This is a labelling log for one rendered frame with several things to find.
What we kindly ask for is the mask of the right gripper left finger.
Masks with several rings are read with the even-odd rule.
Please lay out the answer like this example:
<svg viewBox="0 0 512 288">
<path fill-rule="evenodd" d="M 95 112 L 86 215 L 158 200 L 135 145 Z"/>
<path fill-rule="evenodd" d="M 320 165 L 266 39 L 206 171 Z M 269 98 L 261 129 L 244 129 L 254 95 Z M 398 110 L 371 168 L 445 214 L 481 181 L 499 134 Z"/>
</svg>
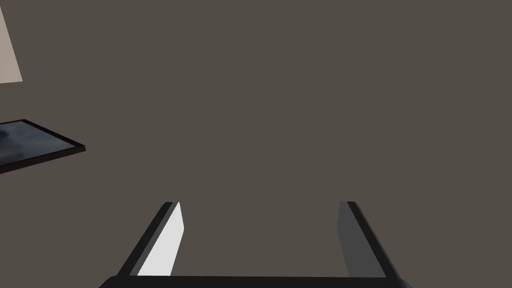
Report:
<svg viewBox="0 0 512 288">
<path fill-rule="evenodd" d="M 179 202 L 165 202 L 157 211 L 118 276 L 170 276 L 184 234 Z"/>
</svg>

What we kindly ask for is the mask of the black framed picture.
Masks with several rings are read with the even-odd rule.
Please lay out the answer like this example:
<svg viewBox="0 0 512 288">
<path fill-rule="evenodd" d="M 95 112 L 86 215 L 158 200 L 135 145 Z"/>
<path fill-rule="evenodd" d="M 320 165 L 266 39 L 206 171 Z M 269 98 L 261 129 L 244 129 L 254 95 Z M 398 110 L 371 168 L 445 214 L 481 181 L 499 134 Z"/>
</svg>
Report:
<svg viewBox="0 0 512 288">
<path fill-rule="evenodd" d="M 84 144 L 27 119 L 0 123 L 0 174 L 85 151 Z"/>
</svg>

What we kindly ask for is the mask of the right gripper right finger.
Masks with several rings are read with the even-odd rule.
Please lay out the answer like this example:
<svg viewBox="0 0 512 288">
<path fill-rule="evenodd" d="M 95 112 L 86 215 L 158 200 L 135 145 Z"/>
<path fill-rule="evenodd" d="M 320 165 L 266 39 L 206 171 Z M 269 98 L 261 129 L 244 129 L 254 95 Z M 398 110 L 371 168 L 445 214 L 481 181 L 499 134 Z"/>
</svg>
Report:
<svg viewBox="0 0 512 288">
<path fill-rule="evenodd" d="M 350 278 L 399 278 L 360 206 L 341 201 L 337 234 Z"/>
</svg>

